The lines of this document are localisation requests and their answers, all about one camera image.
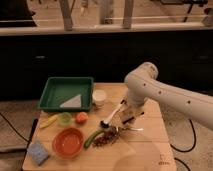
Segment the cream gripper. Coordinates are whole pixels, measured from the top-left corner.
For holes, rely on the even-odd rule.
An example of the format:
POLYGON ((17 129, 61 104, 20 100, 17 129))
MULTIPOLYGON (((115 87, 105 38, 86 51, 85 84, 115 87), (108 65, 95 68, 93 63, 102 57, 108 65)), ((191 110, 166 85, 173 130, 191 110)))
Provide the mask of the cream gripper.
POLYGON ((119 127, 136 128, 133 124, 143 114, 144 110, 141 107, 133 107, 131 105, 124 104, 118 112, 119 127))

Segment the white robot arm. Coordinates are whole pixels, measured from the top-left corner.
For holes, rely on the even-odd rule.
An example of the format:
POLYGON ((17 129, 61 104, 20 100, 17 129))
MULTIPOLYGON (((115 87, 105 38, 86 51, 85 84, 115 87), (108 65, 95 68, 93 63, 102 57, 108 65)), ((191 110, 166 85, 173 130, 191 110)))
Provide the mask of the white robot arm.
POLYGON ((133 107, 141 107, 148 98, 164 103, 186 114, 190 119, 213 131, 213 97, 192 92, 157 81, 157 67, 144 62, 124 79, 125 100, 133 107))

